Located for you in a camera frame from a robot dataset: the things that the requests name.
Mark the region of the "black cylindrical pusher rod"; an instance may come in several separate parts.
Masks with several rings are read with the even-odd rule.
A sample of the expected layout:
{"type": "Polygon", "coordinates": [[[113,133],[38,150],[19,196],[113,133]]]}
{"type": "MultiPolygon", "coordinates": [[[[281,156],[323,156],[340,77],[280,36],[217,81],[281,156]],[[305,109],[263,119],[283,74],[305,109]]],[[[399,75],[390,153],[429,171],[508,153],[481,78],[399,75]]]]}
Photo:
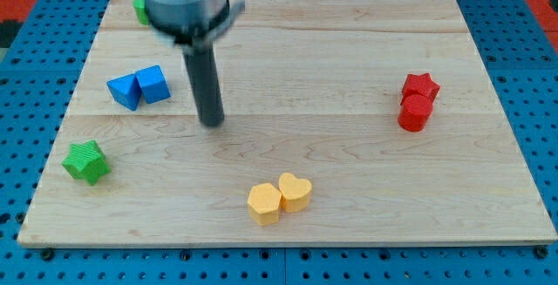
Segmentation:
{"type": "Polygon", "coordinates": [[[213,47],[185,53],[184,60],[199,121],[207,127],[219,126],[224,111],[213,47]]]}

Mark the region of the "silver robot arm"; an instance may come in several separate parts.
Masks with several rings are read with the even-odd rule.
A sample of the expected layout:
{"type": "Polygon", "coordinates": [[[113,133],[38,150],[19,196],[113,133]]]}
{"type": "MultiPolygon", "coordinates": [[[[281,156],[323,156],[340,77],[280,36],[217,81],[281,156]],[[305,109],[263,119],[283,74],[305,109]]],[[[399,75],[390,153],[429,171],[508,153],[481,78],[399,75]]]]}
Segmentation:
{"type": "Polygon", "coordinates": [[[245,1],[144,0],[148,23],[175,47],[180,47],[199,121],[207,127],[224,120],[214,43],[245,10],[245,1]]]}

